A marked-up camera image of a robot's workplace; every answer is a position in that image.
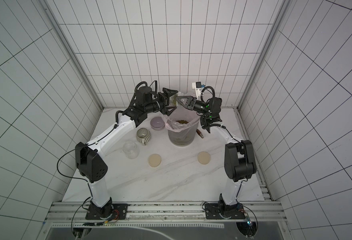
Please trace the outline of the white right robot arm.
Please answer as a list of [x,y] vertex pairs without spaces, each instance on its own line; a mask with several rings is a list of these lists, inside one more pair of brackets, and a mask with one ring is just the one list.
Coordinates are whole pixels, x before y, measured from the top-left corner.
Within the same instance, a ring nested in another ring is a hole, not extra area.
[[243,209],[238,201],[243,183],[257,172],[254,148],[249,140],[239,140],[222,124],[220,117],[222,99],[216,97],[215,90],[205,87],[201,90],[200,100],[193,96],[175,97],[178,104],[187,110],[200,114],[202,129],[213,134],[225,144],[224,167],[229,178],[223,193],[220,194],[218,207],[221,215]]

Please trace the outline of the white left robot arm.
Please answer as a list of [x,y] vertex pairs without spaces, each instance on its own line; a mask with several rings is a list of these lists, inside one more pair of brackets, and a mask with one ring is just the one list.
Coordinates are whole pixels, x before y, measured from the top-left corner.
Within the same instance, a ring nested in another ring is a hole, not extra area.
[[170,106],[170,97],[178,91],[163,88],[158,92],[157,81],[154,84],[156,88],[153,90],[147,82],[140,82],[127,109],[116,112],[115,123],[93,140],[85,144],[80,142],[75,147],[76,167],[80,175],[88,180],[91,206],[101,214],[112,212],[112,198],[105,180],[108,166],[104,157],[126,134],[146,120],[148,114],[160,112],[169,116],[175,110]]

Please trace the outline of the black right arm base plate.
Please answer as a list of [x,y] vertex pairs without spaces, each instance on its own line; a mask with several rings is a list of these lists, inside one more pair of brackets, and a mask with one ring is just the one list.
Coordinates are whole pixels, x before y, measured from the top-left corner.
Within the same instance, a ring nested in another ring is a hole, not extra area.
[[244,220],[244,206],[240,203],[225,205],[206,203],[203,206],[207,220]]

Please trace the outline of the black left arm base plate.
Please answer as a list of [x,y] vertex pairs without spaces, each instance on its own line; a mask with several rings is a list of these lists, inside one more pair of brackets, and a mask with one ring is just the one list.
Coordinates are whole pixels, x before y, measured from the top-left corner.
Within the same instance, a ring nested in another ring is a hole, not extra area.
[[89,221],[113,221],[124,220],[127,215],[127,204],[113,204],[103,208],[98,208],[93,203],[87,209],[85,219]]

